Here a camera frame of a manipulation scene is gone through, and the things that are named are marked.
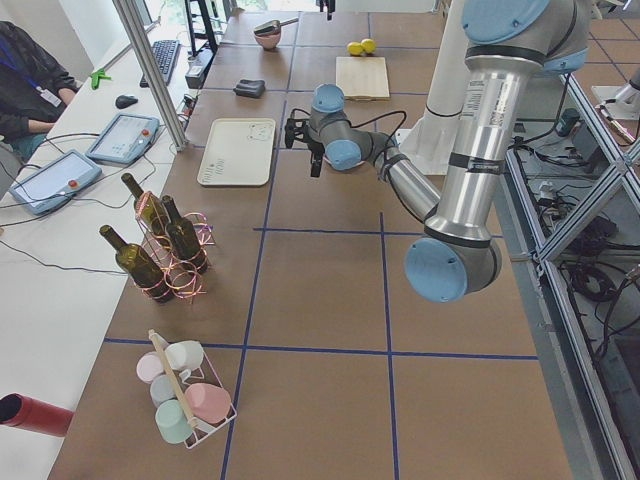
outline computer mouse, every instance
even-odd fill
[[[116,107],[121,110],[130,107],[134,103],[138,103],[138,99],[133,95],[120,95],[116,98]]]

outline green glass bottle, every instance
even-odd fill
[[[180,260],[191,262],[198,273],[204,273],[209,267],[207,254],[200,245],[193,223],[180,216],[173,198],[169,195],[162,197],[162,205],[169,214],[166,232],[171,240],[174,255]]]
[[[130,173],[125,173],[120,178],[134,196],[135,202],[133,203],[133,208],[135,211],[138,211],[140,199],[144,194],[142,187],[140,187],[140,184]],[[171,249],[171,242],[166,238],[167,234],[165,233],[169,217],[160,200],[153,193],[149,193],[147,203],[140,212],[140,219],[163,248],[167,250]]]
[[[110,225],[100,227],[100,235],[115,248],[116,263],[137,286],[145,289],[147,295],[159,303],[174,297],[173,290],[165,282],[164,272],[140,245],[125,242]]]

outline white desk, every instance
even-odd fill
[[[150,34],[151,39],[175,36],[174,32],[167,35],[163,28]],[[183,46],[169,86],[176,106],[188,92],[184,80],[187,56],[188,48]],[[90,79],[85,82],[49,137],[101,132],[119,111],[114,101],[121,94],[133,94],[139,99],[124,112],[160,118],[151,91],[138,86],[141,74],[133,51],[129,51],[107,71],[112,80],[102,80],[97,90],[91,89]],[[84,152],[93,140],[94,137],[69,137],[55,143],[65,151],[76,148]],[[123,171],[140,180],[155,168],[143,188],[159,193],[174,154],[165,131],[147,153],[149,161],[140,159]],[[44,144],[31,163],[46,165],[59,155],[54,147]],[[106,165],[102,168],[103,176],[120,170]],[[129,191],[120,175],[91,186],[79,198],[122,205],[129,198]],[[15,200],[8,194],[0,200],[0,206],[13,203]],[[30,218],[33,217],[23,207],[0,210],[0,224]],[[117,271],[113,249],[98,234],[103,224],[112,225],[129,241],[142,238],[129,198],[128,204],[117,210],[96,202],[71,201],[42,220],[6,227],[0,239],[45,263]],[[16,392],[74,410],[126,276],[45,268],[4,245],[0,245],[0,272],[0,396]],[[62,439],[56,437],[0,427],[0,478],[46,478],[61,445]]]

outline red cylinder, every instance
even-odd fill
[[[31,397],[12,393],[0,400],[0,424],[64,437],[73,412]]]

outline yellow fruit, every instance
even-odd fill
[[[364,52],[364,49],[362,48],[362,45],[360,44],[360,42],[351,42],[349,45],[347,45],[347,51],[357,57],[359,55],[362,55],[362,52]]]
[[[365,53],[373,53],[376,51],[376,42],[371,38],[365,38],[360,42]]]

